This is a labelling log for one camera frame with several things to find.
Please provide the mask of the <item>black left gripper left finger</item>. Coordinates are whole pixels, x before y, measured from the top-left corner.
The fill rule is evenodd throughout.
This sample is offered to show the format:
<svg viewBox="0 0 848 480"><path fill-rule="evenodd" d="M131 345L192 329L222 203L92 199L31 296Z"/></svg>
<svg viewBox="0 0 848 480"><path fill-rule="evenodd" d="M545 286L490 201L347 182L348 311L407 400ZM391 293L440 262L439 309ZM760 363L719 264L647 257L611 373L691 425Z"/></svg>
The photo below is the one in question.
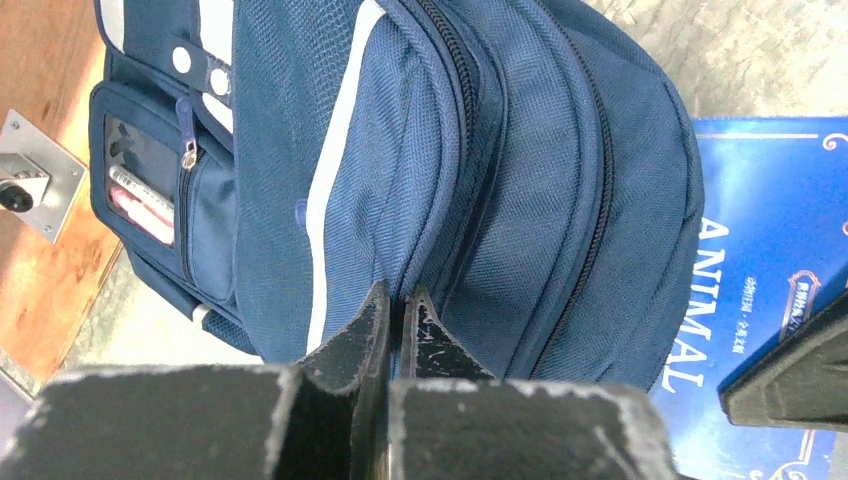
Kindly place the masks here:
<svg viewBox="0 0 848 480"><path fill-rule="evenodd" d="M1 454L5 479L375 479L391 298L290 365L89 368L36 397Z"/></svg>

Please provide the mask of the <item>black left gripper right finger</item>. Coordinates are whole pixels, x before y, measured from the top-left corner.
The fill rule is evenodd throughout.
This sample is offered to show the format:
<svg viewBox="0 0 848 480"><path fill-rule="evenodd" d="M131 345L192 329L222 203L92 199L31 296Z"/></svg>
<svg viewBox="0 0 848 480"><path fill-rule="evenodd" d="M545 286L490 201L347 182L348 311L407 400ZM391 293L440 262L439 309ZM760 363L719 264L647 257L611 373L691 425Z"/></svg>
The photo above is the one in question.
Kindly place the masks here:
<svg viewBox="0 0 848 480"><path fill-rule="evenodd" d="M418 288L390 386L394 479L674 479L667 430L627 385L497 380Z"/></svg>

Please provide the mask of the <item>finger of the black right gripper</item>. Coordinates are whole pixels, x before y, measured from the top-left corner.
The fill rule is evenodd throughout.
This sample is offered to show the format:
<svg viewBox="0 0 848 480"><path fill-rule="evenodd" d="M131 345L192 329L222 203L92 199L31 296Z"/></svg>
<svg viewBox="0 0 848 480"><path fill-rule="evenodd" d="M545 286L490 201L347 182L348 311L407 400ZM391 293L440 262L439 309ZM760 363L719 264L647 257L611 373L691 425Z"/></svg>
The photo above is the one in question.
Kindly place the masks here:
<svg viewBox="0 0 848 480"><path fill-rule="evenodd" d="M738 426L847 430L847 294L720 390Z"/></svg>

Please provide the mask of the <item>Animal Farm book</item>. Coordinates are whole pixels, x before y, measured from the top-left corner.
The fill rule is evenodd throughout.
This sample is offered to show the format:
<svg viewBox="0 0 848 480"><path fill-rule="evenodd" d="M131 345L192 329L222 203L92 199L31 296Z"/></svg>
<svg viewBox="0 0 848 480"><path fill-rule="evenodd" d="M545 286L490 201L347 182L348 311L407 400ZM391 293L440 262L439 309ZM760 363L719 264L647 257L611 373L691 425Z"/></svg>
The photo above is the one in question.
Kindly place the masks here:
<svg viewBox="0 0 848 480"><path fill-rule="evenodd" d="M686 317L652 389L679 472L825 479L836 434L735 426L722 387L847 284L847 121L699 119L706 204Z"/></svg>

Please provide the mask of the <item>navy blue student backpack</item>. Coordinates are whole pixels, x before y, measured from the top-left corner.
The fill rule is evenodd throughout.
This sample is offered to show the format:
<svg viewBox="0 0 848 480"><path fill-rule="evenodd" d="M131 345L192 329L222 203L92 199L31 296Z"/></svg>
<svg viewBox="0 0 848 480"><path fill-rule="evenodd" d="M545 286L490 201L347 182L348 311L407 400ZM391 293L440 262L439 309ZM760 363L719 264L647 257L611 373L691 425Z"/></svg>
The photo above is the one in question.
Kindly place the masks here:
<svg viewBox="0 0 848 480"><path fill-rule="evenodd" d="M386 281L499 378L650 389L704 208L670 78L580 1L98 1L91 202L139 278L266 362ZM173 203L172 246L110 198Z"/></svg>

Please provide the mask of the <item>pink eraser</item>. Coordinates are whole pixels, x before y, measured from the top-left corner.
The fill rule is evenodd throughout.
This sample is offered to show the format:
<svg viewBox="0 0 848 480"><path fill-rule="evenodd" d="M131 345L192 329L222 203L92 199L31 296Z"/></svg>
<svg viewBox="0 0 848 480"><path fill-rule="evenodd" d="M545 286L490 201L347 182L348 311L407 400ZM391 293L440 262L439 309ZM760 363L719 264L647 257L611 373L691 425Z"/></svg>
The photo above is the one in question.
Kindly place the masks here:
<svg viewBox="0 0 848 480"><path fill-rule="evenodd" d="M109 195L113 203L122 209L127 217L141 230L164 245L172 246L174 244L174 227L158 217L141 201L121 187L111 187Z"/></svg>

